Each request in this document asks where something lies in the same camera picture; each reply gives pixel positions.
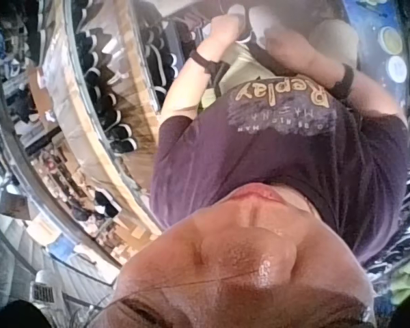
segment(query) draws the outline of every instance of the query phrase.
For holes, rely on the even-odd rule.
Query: mouth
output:
[[[244,187],[241,187],[235,192],[231,193],[225,201],[244,200],[252,196],[268,200],[270,202],[287,204],[284,198],[274,188],[266,186],[262,183],[247,184]]]

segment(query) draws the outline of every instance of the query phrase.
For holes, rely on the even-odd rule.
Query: wrist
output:
[[[210,36],[198,46],[197,53],[208,61],[218,63],[229,46],[230,44],[225,44],[220,39]]]

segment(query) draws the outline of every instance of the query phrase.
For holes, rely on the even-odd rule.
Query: t-shirt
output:
[[[357,123],[302,76],[252,81],[162,124],[150,205],[168,228],[248,183],[284,184],[365,262],[397,229],[407,157],[396,116]]]

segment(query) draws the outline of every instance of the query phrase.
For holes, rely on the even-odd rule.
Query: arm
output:
[[[310,77],[326,89],[343,80],[344,66],[319,53],[300,34],[270,31],[267,38],[267,50],[285,67]],[[348,101],[355,110],[367,118],[395,115],[407,125],[403,110],[384,88],[365,74],[356,70],[354,73]]]
[[[235,15],[214,18],[211,22],[211,35],[199,45],[197,52],[208,61],[220,62],[228,47],[237,40],[242,26],[242,20]],[[197,116],[197,106],[210,78],[203,67],[188,59],[167,94],[161,112],[160,126],[168,118],[176,115],[194,120]]]

